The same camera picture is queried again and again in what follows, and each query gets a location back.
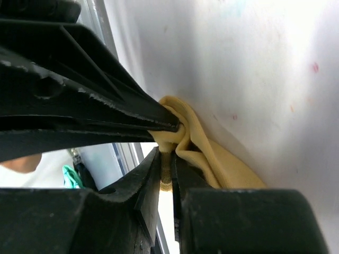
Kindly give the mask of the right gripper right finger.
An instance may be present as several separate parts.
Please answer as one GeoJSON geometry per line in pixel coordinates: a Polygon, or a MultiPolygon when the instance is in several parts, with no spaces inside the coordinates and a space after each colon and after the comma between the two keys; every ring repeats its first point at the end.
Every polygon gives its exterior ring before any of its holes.
{"type": "Polygon", "coordinates": [[[215,189],[171,159],[175,240],[181,253],[328,253],[307,199],[293,189],[215,189]]]}

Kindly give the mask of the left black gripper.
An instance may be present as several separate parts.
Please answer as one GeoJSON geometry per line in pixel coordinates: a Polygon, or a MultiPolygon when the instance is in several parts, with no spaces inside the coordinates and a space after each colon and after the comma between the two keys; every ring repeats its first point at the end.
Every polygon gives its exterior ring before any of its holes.
{"type": "Polygon", "coordinates": [[[76,131],[176,131],[105,45],[75,24],[77,1],[1,1],[1,116],[76,131]]]}

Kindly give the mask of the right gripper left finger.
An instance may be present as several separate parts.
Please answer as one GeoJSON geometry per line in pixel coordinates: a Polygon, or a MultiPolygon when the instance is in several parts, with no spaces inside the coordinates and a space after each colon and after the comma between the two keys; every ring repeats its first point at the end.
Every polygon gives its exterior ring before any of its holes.
{"type": "Polygon", "coordinates": [[[160,152],[101,191],[1,190],[1,253],[150,253],[160,152]]]}

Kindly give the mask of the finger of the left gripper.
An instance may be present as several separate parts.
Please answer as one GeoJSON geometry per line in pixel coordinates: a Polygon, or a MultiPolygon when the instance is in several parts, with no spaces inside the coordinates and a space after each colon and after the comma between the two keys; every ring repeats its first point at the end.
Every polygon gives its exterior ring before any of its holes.
{"type": "Polygon", "coordinates": [[[1,117],[1,161],[67,148],[153,140],[146,130],[84,123],[62,117],[1,117]]]}

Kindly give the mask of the tan yellow sock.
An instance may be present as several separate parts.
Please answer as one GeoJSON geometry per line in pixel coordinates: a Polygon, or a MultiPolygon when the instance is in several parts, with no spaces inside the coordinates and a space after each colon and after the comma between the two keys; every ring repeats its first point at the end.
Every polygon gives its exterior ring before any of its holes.
{"type": "Polygon", "coordinates": [[[213,188],[266,187],[266,184],[250,167],[207,137],[189,104],[173,96],[165,96],[159,103],[180,120],[177,132],[150,132],[162,155],[160,180],[162,191],[172,191],[170,164],[175,155],[198,168],[213,188]]]}

